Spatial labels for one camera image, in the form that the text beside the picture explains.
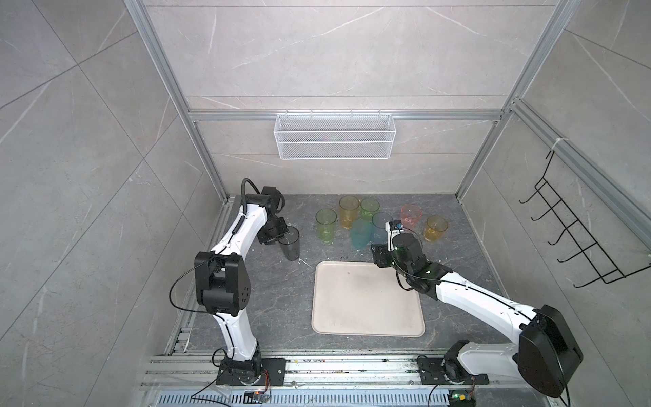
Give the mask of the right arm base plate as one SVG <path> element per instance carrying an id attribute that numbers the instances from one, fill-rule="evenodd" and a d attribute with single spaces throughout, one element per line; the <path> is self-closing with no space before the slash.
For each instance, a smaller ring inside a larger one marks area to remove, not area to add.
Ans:
<path id="1" fill-rule="evenodd" d="M 423 385 L 488 385 L 486 374 L 471 375 L 458 362 L 444 358 L 416 357 L 417 371 Z"/>

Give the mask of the dark grey tumbler glass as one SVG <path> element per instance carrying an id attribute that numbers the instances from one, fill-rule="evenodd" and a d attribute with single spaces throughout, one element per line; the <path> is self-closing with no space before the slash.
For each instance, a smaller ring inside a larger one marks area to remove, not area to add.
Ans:
<path id="1" fill-rule="evenodd" d="M 298 260 L 300 257 L 300 232 L 296 227 L 288 227 L 288 231 L 279 237 L 277 242 L 287 260 Z"/>

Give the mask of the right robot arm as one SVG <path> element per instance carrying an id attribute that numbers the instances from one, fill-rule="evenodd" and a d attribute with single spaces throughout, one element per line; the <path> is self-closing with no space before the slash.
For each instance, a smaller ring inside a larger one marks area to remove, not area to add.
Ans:
<path id="1" fill-rule="evenodd" d="M 523 305 L 477 286 L 428 260 L 410 233 L 391 230 L 387 243 L 372 245 L 371 252 L 376 266 L 396 271 L 401 288 L 464 310 L 507 338 L 505 344 L 459 340 L 440 363 L 446 381 L 469 384 L 482 375 L 508 376 L 550 398 L 568 395 L 584 356 L 559 310 Z"/>

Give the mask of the tall green tumbler glass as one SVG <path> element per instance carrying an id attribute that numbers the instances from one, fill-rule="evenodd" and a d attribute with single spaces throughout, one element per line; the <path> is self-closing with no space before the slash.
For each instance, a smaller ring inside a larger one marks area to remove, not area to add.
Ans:
<path id="1" fill-rule="evenodd" d="M 318 210 L 315 221 L 318 238 L 326 244 L 331 244 L 335 237 L 337 213 L 329 208 Z"/>

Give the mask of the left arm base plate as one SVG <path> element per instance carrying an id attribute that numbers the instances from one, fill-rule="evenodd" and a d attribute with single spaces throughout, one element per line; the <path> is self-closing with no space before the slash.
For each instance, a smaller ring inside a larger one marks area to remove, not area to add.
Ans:
<path id="1" fill-rule="evenodd" d="M 251 361 L 231 361 L 220 363 L 217 385 L 231 386 L 281 386 L 286 375 L 286 359 L 258 359 Z"/>

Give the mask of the beige plastic tray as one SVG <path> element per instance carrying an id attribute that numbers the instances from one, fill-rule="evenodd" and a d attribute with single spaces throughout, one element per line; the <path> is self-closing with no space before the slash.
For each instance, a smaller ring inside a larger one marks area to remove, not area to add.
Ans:
<path id="1" fill-rule="evenodd" d="M 419 294 L 400 288 L 394 269 L 364 262 L 316 266 L 311 325 L 342 336 L 416 338 L 426 331 Z"/>

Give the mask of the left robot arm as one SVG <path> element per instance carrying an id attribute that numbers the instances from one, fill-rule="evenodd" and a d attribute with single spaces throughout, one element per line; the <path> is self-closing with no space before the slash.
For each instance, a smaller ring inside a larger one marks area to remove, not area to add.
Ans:
<path id="1" fill-rule="evenodd" d="M 196 299 L 218 323 L 226 344 L 226 357 L 251 362 L 258 352 L 258 340 L 251 331 L 247 306 L 252 294 L 245 259 L 255 241 L 274 244 L 288 233 L 279 213 L 285 198 L 274 187 L 254 188 L 246 178 L 241 183 L 241 206 L 225 236 L 208 252 L 195 257 Z"/>

